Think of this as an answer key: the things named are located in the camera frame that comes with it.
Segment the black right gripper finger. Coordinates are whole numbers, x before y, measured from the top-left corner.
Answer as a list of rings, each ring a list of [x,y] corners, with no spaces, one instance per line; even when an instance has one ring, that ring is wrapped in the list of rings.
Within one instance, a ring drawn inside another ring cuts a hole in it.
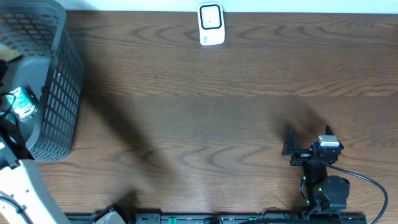
[[[288,126],[287,137],[282,148],[281,155],[282,156],[291,156],[296,152],[296,143],[294,139],[294,134],[292,131],[292,127]]]
[[[340,141],[329,126],[325,128],[325,146],[340,146]]]

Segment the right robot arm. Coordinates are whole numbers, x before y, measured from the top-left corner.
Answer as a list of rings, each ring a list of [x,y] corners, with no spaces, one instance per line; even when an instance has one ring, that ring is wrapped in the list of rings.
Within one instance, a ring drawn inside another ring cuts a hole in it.
[[[308,149],[296,146],[292,128],[288,128],[281,154],[290,156],[291,166],[303,169],[300,193],[307,201],[308,208],[302,212],[306,219],[314,214],[338,215],[347,208],[350,182],[337,175],[328,175],[327,172],[327,166],[338,160],[343,149],[342,143],[328,126],[325,134],[320,135],[318,141],[311,143]]]

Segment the small teal tissue pack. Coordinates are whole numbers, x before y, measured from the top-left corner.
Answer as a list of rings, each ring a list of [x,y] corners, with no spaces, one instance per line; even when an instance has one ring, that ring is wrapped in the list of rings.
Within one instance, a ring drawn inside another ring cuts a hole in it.
[[[14,96],[12,110],[20,121],[26,122],[37,114],[37,104],[23,87],[16,88],[11,94]]]

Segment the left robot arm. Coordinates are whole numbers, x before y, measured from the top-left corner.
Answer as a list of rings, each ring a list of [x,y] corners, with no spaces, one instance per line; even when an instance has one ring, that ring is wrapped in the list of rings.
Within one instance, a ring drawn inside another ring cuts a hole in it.
[[[68,216],[62,212],[45,186],[40,169],[26,147],[22,121],[14,109],[18,96],[1,115],[1,213],[9,223],[129,223],[112,205],[90,216]]]

